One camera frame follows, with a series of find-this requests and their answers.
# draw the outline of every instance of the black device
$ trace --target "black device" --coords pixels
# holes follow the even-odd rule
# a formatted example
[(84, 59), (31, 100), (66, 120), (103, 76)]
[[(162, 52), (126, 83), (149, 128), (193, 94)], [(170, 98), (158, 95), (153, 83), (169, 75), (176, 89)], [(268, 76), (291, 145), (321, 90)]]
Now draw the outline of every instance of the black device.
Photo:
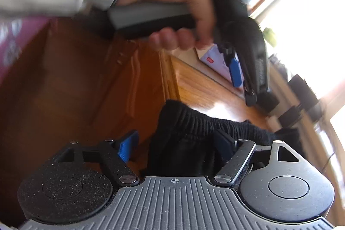
[[(266, 46), (258, 24), (248, 16), (250, 0), (213, 0), (217, 25), (215, 43), (223, 53), (231, 70), (235, 52), (244, 76), (245, 101), (256, 103), (256, 96), (268, 89), (268, 63)], [(149, 36), (164, 27), (178, 30), (194, 28), (195, 22), (187, 5), (178, 3), (135, 3), (115, 6), (108, 12), (115, 28), (128, 39)]]
[(18, 201), (28, 220), (19, 230), (333, 228), (324, 218), (331, 183), (286, 143), (256, 146), (219, 130), (215, 139), (232, 157), (213, 178), (143, 182), (124, 161), (136, 131), (95, 147), (70, 143), (21, 183)]

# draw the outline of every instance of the finger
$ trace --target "finger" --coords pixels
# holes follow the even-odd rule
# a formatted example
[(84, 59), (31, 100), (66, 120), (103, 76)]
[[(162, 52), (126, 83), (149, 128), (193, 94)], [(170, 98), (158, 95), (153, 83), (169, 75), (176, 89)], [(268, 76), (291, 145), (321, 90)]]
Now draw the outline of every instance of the finger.
[(156, 51), (161, 49), (160, 36), (158, 32), (154, 32), (149, 36), (149, 46)]
[(212, 0), (188, 0), (188, 5), (196, 20), (200, 45), (210, 45), (213, 41), (213, 29), (216, 22)]
[(175, 50), (178, 47), (178, 38), (175, 31), (166, 27), (160, 30), (159, 38), (161, 41), (161, 47), (166, 50)]
[(188, 50), (195, 46), (195, 37), (191, 30), (180, 28), (176, 33), (182, 50)]

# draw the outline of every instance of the black handle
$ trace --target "black handle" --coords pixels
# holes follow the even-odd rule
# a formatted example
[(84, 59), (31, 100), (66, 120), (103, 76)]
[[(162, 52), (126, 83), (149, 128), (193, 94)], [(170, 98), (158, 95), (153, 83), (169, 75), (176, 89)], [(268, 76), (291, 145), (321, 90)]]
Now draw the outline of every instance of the black handle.
[(139, 2), (109, 9), (108, 15), (115, 29), (127, 39), (149, 36), (164, 27), (174, 30), (195, 28), (195, 21), (186, 4)]

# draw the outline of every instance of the pink fabric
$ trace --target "pink fabric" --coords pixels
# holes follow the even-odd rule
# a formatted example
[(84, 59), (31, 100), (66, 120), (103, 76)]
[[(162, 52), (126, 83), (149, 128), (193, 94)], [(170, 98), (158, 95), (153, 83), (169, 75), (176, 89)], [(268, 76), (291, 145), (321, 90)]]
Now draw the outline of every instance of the pink fabric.
[(43, 17), (0, 19), (0, 84), (25, 46), (48, 21)]

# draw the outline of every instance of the round black disc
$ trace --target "round black disc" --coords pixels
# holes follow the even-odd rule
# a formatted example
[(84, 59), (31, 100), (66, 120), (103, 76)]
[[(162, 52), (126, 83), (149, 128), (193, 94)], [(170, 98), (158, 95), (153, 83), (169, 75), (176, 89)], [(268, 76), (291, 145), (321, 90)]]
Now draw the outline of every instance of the round black disc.
[(22, 182), (18, 201), (27, 218), (67, 224), (98, 212), (109, 201), (112, 192), (113, 187), (105, 175), (52, 165), (49, 171), (35, 173)]

